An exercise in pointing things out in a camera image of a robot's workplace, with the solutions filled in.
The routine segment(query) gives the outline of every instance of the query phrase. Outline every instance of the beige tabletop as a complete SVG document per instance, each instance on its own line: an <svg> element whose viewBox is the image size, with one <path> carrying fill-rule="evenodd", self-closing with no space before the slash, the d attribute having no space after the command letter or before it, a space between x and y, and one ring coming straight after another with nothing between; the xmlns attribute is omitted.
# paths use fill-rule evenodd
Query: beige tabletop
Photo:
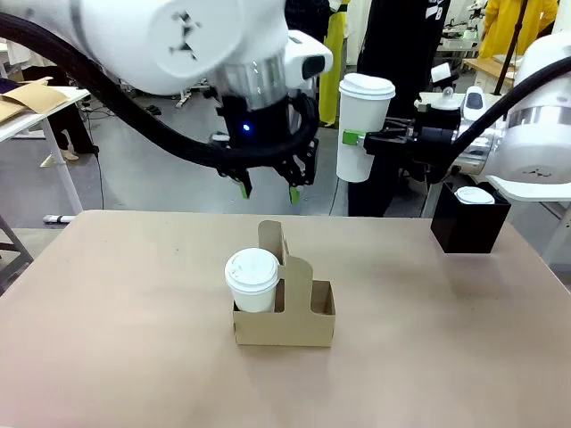
<svg viewBox="0 0 571 428"><path fill-rule="evenodd" d="M501 74L501 68L503 67L503 64L495 61L493 58L470 58L470 59L466 59L463 60L463 62L468 66L471 67L473 69L476 69L478 71L482 71L494 78L500 78L500 74ZM514 72L515 69L513 68L513 66L509 66L508 67L508 72ZM506 77L505 79L506 83L509 83L510 85L514 84L514 79L513 78L509 78Z"/></svg>
<svg viewBox="0 0 571 428"><path fill-rule="evenodd" d="M562 427L571 300L510 226L279 218L330 280L332 349L238 347L223 267L268 217L81 214L0 298L0 425Z"/></svg>

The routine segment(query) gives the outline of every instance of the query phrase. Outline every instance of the floor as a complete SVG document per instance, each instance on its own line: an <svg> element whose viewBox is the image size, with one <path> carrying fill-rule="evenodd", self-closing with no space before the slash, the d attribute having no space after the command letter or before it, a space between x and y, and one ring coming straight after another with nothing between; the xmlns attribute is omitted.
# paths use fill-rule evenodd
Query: floor
<svg viewBox="0 0 571 428"><path fill-rule="evenodd" d="M462 78L462 86L469 78ZM205 141L224 125L215 114L214 101L194 96L180 110L168 99L137 100L162 108L161 119L179 132ZM119 119L91 121L93 138L101 148L104 207L109 210L164 210L256 214L343 216L347 212L345 182L335 194L337 131L321 128L318 133L319 165L315 185L303 190L300 203L292 205L285 180L272 169L252 171L253 194L244 200L230 180L162 151ZM38 165L49 151L42 140L12 140L0 144L0 213L11 227L21 231L23 241L40 252L51 235L45 229L46 214L70 214L70 204L55 169ZM70 165L70 173L86 210L101 209L99 171L95 158L87 156ZM426 186L404 180L387 212L389 217L418 217ZM514 222L517 230L541 251L557 220L541 205L533 205ZM541 231L536 225L542 225ZM560 253L554 270L571 283L571 243Z"/></svg>

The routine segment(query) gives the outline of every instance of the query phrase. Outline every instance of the white paper cup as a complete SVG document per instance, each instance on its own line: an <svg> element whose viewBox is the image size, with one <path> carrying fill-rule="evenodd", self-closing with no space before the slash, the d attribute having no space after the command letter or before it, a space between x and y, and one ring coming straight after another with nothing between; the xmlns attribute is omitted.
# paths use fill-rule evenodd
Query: white paper cup
<svg viewBox="0 0 571 428"><path fill-rule="evenodd" d="M248 248L230 258L224 269L226 284L243 312L273 312L279 262L271 252Z"/></svg>
<svg viewBox="0 0 571 428"><path fill-rule="evenodd" d="M343 143L345 129L360 132L380 131L395 88L390 80L350 73L339 85L341 115L339 116L339 149L337 176L344 181L361 183L368 179L374 156L363 147Z"/></svg>

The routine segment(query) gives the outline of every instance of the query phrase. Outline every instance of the metal stand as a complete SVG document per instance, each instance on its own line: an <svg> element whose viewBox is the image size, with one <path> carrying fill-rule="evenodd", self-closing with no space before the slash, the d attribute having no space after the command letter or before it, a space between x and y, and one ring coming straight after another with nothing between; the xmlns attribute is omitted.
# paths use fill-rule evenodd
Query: metal stand
<svg viewBox="0 0 571 428"><path fill-rule="evenodd" d="M545 246L545 249L542 253L543 261L546 265L549 266L551 263L553 263L555 256L557 256L558 251L561 250L561 247L571 233L571 205L567 209L563 208L559 204L550 204L546 208L555 214L556 217L560 218L553 236Z"/></svg>
<svg viewBox="0 0 571 428"><path fill-rule="evenodd" d="M60 179L63 181L65 191L70 198L73 214L77 216L81 211L83 211L81 200L78 196L78 191L73 184L70 171L68 170L67 164L65 163L65 159L62 157L62 153L60 152L60 148L57 145L57 141L55 141L54 132L52 127L50 127L50 122L47 119L44 119L41 123L44 134L46 135L46 141L50 144L50 150L54 156L57 172L60 174Z"/></svg>
<svg viewBox="0 0 571 428"><path fill-rule="evenodd" d="M421 218L432 218L434 217L434 212L436 211L436 204L438 203L438 198L440 198L440 192L443 189L442 183L437 183L435 185L430 185L430 190L428 191L428 196L426 197L425 206L422 209Z"/></svg>
<svg viewBox="0 0 571 428"><path fill-rule="evenodd" d="M8 239L12 241L12 243L0 243L0 250L14 251L20 254L8 266L0 270L0 285L2 285L8 280L8 278L18 272L18 270L20 270L27 263L34 261L34 259L29 254L28 250L26 250L26 247L24 247L24 245L16 237L12 229L8 227L2 216L0 216L0 229L2 229L6 236L8 236Z"/></svg>

